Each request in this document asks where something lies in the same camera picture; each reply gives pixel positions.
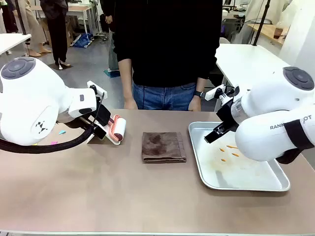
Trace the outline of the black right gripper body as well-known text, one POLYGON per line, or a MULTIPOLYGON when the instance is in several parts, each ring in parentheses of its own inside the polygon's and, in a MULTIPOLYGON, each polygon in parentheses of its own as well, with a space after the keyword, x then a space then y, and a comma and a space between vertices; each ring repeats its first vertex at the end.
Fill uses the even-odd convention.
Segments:
POLYGON ((220 118, 221 122, 225 122, 226 130, 235 132, 239 124, 235 121, 232 116, 231 107, 233 100, 228 101, 217 111, 216 115, 220 118))

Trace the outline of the person's right hand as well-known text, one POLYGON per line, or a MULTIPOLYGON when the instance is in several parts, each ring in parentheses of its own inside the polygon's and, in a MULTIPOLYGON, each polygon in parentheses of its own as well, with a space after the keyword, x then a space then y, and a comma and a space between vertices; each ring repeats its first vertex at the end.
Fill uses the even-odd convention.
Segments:
POLYGON ((124 98, 124 109, 137 110, 137 104, 132 96, 124 98))

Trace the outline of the person's left hand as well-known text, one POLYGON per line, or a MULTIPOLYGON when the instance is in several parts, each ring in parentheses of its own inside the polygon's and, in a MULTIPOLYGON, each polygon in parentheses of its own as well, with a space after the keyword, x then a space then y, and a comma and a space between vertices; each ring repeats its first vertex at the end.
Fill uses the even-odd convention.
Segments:
POLYGON ((200 112, 201 111, 201 98, 194 95, 188 107, 189 111, 200 112))

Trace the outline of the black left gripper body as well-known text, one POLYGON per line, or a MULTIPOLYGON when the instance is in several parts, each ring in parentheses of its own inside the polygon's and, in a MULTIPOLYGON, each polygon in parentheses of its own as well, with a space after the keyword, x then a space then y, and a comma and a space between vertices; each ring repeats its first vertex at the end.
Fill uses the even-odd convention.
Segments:
POLYGON ((96 124, 96 118, 90 116, 90 117, 84 117, 81 116, 78 118, 79 127, 86 130, 89 127, 92 127, 94 130, 97 128, 96 124))

